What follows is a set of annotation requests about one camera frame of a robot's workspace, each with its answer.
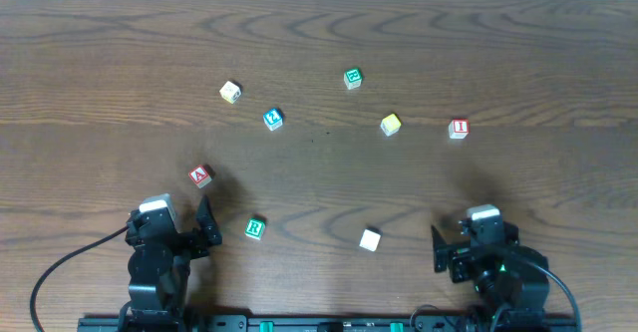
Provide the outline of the red letter A block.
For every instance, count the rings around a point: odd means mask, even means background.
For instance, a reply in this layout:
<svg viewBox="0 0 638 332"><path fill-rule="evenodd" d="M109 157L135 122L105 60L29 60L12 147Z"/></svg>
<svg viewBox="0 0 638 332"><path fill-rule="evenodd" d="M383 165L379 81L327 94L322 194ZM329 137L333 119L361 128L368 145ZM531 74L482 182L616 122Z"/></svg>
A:
<svg viewBox="0 0 638 332"><path fill-rule="evenodd" d="M203 188L206 185L208 185L210 182L212 182L212 176L210 172L203 165L199 165L193 168L188 173L188 176L198 188Z"/></svg>

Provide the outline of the red letter I block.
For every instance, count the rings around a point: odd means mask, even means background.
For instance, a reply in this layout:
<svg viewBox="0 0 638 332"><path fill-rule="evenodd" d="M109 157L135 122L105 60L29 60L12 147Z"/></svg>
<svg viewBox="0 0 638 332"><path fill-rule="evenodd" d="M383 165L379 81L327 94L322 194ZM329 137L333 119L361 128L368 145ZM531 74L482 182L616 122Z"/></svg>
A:
<svg viewBox="0 0 638 332"><path fill-rule="evenodd" d="M453 119L448 125L448 135L450 139L462 140L470 132L470 124L466 119Z"/></svg>

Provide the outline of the blue number 2 block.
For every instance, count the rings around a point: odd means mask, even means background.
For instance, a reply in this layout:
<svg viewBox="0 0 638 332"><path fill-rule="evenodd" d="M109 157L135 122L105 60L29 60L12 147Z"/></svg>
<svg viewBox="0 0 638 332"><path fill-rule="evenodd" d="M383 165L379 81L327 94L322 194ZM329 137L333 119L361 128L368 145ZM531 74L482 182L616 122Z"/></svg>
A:
<svg viewBox="0 0 638 332"><path fill-rule="evenodd" d="M263 121L268 130L273 132L283 126L284 117L278 108L272 108L263 114Z"/></svg>

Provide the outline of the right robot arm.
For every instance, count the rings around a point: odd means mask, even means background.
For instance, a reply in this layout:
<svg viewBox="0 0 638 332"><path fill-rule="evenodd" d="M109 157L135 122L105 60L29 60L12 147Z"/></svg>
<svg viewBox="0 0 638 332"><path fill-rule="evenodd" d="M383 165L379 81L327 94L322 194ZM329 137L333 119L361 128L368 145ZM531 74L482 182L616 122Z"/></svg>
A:
<svg viewBox="0 0 638 332"><path fill-rule="evenodd" d="M518 228L499 216L461 221L465 242L447 243L431 227L434 270L452 283L470 281L485 305L477 328L490 331L547 331L549 294L546 257L519 244Z"/></svg>

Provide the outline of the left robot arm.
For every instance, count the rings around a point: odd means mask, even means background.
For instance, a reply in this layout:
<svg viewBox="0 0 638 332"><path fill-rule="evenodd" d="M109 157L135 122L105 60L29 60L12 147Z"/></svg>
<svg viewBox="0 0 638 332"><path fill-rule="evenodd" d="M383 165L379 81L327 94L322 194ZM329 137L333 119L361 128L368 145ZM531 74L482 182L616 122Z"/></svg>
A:
<svg viewBox="0 0 638 332"><path fill-rule="evenodd" d="M179 232L167 193L149 197L127 220L130 301L122 307L119 331L203 331L206 319L185 306L190 263L207 257L222 236L204 196L195 214L198 227Z"/></svg>

